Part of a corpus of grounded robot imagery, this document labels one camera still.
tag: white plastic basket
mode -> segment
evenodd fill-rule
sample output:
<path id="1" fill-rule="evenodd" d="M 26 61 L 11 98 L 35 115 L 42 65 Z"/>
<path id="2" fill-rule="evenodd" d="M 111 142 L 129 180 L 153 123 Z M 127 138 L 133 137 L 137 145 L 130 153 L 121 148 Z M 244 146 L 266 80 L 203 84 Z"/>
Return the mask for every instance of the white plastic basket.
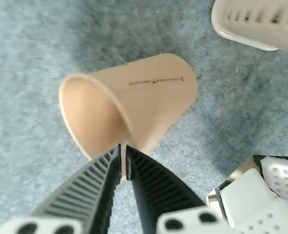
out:
<path id="1" fill-rule="evenodd" d="M 211 22 L 226 39 L 288 51 L 288 0 L 216 0 Z"/>

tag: white plastic crate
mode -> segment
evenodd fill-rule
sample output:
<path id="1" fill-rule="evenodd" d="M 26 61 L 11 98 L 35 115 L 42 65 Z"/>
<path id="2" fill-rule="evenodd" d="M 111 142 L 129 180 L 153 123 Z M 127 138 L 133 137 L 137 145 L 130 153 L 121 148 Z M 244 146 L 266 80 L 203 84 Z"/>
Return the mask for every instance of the white plastic crate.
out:
<path id="1" fill-rule="evenodd" d="M 288 51 L 288 0 L 216 0 L 211 22 L 226 39 Z"/>
<path id="2" fill-rule="evenodd" d="M 265 182 L 279 197 L 288 201 L 288 160 L 265 157 L 261 160 Z"/>

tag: white plastic part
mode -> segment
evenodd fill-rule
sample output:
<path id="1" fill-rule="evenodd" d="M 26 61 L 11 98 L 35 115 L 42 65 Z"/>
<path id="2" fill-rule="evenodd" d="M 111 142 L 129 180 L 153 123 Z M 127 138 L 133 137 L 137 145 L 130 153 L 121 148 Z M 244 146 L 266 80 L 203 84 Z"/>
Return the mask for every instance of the white plastic part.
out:
<path id="1" fill-rule="evenodd" d="M 288 51 L 288 0 L 216 0 L 211 22 L 226 39 Z"/>
<path id="2" fill-rule="evenodd" d="M 23 232 L 21 228 L 26 225 L 33 224 L 36 226 L 34 232 Z M 56 231 L 63 227 L 71 227 L 73 232 L 59 232 L 59 233 L 72 233 L 82 234 L 82 225 L 79 221 L 70 218 L 56 218 L 48 217 L 14 217 L 7 221 L 0 227 L 0 234 L 20 234 L 20 233 L 33 233 L 33 234 L 54 234 Z"/>
<path id="3" fill-rule="evenodd" d="M 222 189 L 220 195 L 231 227 L 236 227 L 276 198 L 256 169 L 249 169 Z"/>
<path id="4" fill-rule="evenodd" d="M 265 182 L 275 193 L 288 200 L 288 160 L 265 157 L 261 160 Z"/>
<path id="5" fill-rule="evenodd" d="M 288 234 L 288 202 L 279 197 L 274 199 L 238 223 L 235 229 L 241 234 Z"/>
<path id="6" fill-rule="evenodd" d="M 236 234 L 227 222 L 206 206 L 162 214 L 156 234 Z"/>

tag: hole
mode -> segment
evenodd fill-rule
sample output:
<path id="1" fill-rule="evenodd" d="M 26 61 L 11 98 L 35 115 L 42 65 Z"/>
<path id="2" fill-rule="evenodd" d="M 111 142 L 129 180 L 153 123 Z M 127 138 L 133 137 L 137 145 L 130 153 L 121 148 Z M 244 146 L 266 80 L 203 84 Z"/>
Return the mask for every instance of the hole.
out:
<path id="1" fill-rule="evenodd" d="M 73 234 L 73 233 L 74 233 L 74 229 L 68 225 L 62 226 L 54 232 L 54 234 Z"/>
<path id="2" fill-rule="evenodd" d="M 180 221 L 176 220 L 176 219 L 169 219 L 165 223 L 165 227 L 168 230 L 179 230 L 179 229 L 183 228 L 183 224 Z"/>
<path id="3" fill-rule="evenodd" d="M 237 13 L 237 15 L 236 15 L 236 17 L 235 17 L 235 20 L 238 21 L 239 18 L 240 18 L 240 12 Z"/>
<path id="4" fill-rule="evenodd" d="M 246 16 L 245 16 L 245 21 L 248 22 L 250 19 L 250 11 L 247 12 Z"/>
<path id="5" fill-rule="evenodd" d="M 265 15 L 265 10 L 262 9 L 262 10 L 260 11 L 260 13 L 258 14 L 257 18 L 256 18 L 256 22 L 257 22 L 257 23 L 261 23 L 262 20 L 263 20 L 263 16 L 264 16 L 264 15 Z M 274 172 L 278 172 L 279 169 L 273 168 L 273 171 L 274 171 Z"/>
<path id="6" fill-rule="evenodd" d="M 213 216 L 212 214 L 209 213 L 203 213 L 199 216 L 199 219 L 203 222 L 203 223 L 214 223 L 217 221 L 217 218 L 215 216 Z"/>
<path id="7" fill-rule="evenodd" d="M 278 9 L 277 12 L 275 13 L 275 15 L 273 16 L 273 18 L 271 19 L 271 22 L 272 23 L 279 23 L 281 16 L 282 16 L 282 13 L 283 13 L 283 9 L 282 8 Z"/>
<path id="8" fill-rule="evenodd" d="M 35 223 L 27 223 L 19 228 L 17 234 L 33 234 L 37 229 L 37 225 Z"/>

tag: perforated plastic panel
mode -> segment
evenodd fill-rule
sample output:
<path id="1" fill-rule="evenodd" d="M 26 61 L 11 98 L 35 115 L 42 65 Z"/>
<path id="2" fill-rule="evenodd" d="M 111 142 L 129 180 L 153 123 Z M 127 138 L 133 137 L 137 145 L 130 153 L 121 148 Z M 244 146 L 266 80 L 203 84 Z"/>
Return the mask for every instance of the perforated plastic panel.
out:
<path id="1" fill-rule="evenodd" d="M 288 160 L 267 156 L 261 160 L 261 166 L 267 185 L 288 200 Z"/>
<path id="2" fill-rule="evenodd" d="M 231 227 L 238 226 L 276 197 L 256 169 L 249 169 L 222 189 L 220 195 Z"/>
<path id="3" fill-rule="evenodd" d="M 235 229 L 241 234 L 288 234 L 288 202 L 278 197 Z"/>
<path id="4" fill-rule="evenodd" d="M 288 0 L 216 0 L 211 21 L 221 37 L 288 51 Z"/>

